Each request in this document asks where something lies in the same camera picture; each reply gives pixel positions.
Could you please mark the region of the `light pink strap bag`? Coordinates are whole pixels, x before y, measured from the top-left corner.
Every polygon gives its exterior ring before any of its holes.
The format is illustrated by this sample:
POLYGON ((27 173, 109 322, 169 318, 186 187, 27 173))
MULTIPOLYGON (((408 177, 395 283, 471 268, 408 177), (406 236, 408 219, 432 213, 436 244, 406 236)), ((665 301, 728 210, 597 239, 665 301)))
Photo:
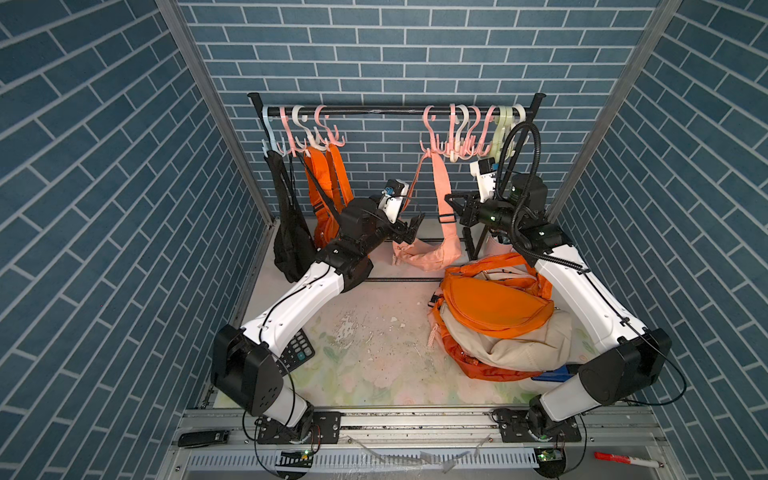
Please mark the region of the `light pink strap bag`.
POLYGON ((429 160, 432 164, 433 185, 437 196, 438 220, 441 225, 443 241, 436 247, 419 239, 415 239, 410 244, 393 241, 392 248, 395 264, 406 263, 423 271, 433 272, 450 266, 461 257, 462 253, 454 210, 445 200, 445 197, 452 193, 449 175, 439 153, 428 150, 422 156, 409 187, 405 205, 408 205, 413 196, 425 160, 429 160))

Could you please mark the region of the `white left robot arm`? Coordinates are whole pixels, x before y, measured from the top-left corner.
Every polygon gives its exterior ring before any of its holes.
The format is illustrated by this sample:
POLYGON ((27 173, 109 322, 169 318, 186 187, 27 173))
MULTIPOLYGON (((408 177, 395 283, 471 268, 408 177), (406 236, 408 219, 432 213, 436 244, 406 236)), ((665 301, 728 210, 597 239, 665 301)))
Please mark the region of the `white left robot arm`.
POLYGON ((369 254, 386 241, 412 244, 422 213, 404 222, 397 200, 356 198, 337 215, 338 236, 316 252, 303 277, 256 318, 222 327, 212 346, 211 383, 254 418, 278 422, 294 440, 313 428, 314 406, 301 397, 278 361, 291 339, 330 300, 366 280, 369 254))

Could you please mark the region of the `beige bag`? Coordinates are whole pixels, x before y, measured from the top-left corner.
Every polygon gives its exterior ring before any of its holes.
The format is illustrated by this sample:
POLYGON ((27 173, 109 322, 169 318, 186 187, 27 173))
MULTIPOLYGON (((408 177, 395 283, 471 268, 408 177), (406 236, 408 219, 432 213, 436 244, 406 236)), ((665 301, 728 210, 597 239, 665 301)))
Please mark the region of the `beige bag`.
POLYGON ((555 302, 554 306, 553 315, 542 327, 508 340, 470 330, 459 324, 445 307, 439 315, 466 354, 490 366, 540 373, 563 366, 571 353, 572 315, 557 308, 555 302))

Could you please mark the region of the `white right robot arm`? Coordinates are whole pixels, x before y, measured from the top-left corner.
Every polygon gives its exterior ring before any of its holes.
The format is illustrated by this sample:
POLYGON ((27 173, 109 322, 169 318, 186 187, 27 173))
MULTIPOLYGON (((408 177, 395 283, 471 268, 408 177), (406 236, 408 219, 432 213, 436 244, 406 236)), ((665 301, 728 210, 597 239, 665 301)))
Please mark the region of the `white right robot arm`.
POLYGON ((526 264, 551 282, 568 311, 584 326, 597 355, 554 389, 536 396, 522 414, 538 441, 566 440, 577 430, 576 416, 618 401, 652 385, 668 364, 671 339, 650 330, 610 293, 586 266, 567 234, 545 218, 545 185, 537 174, 541 137, 531 121, 509 132, 507 144, 533 144, 528 172, 514 174, 515 155, 501 153, 495 171, 481 172, 472 193, 448 194, 460 223, 482 224, 511 243, 526 264))

